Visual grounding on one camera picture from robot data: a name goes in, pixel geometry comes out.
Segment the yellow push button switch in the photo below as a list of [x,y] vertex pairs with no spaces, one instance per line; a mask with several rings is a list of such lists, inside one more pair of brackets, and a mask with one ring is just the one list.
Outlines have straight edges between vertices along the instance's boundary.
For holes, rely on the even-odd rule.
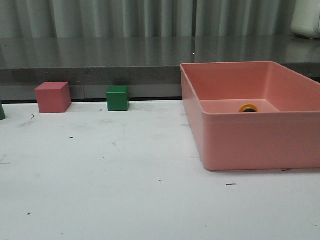
[[239,113],[257,113],[259,111],[258,107],[254,104],[244,104],[238,110]]

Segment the green cube block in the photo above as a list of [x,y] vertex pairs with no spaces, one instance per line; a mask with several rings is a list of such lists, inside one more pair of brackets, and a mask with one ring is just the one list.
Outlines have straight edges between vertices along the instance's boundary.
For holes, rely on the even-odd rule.
[[110,86],[106,92],[108,111],[129,110],[129,87],[124,85]]

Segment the grey counter shelf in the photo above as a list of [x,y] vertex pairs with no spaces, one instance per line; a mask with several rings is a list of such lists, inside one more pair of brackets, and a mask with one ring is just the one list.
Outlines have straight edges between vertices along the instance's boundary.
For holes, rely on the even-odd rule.
[[72,100],[100,101],[112,85],[133,100],[179,100],[182,63],[272,61],[320,79],[320,42],[293,35],[3,38],[0,98],[32,103],[44,82],[68,82]]

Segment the pink cube block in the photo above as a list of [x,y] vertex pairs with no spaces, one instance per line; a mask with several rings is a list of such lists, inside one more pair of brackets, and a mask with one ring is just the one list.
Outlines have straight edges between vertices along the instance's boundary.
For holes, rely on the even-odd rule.
[[44,82],[34,89],[41,114],[65,113],[72,105],[68,82]]

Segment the pink plastic bin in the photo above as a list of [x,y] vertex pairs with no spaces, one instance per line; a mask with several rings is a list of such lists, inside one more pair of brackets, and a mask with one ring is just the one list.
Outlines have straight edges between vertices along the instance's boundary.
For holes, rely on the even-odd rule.
[[[318,168],[320,85],[272,61],[183,63],[184,109],[211,171]],[[240,113],[245,104],[258,112]]]

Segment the dark green block at edge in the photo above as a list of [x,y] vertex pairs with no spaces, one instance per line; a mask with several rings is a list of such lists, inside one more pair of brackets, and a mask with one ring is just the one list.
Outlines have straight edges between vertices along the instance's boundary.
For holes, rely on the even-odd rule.
[[3,108],[2,101],[0,100],[0,120],[4,120],[6,118],[6,114]]

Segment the white appliance in background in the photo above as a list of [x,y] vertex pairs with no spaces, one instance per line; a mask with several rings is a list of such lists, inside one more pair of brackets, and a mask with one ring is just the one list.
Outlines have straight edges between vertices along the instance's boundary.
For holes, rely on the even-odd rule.
[[294,35],[309,39],[320,38],[319,0],[296,0],[291,31]]

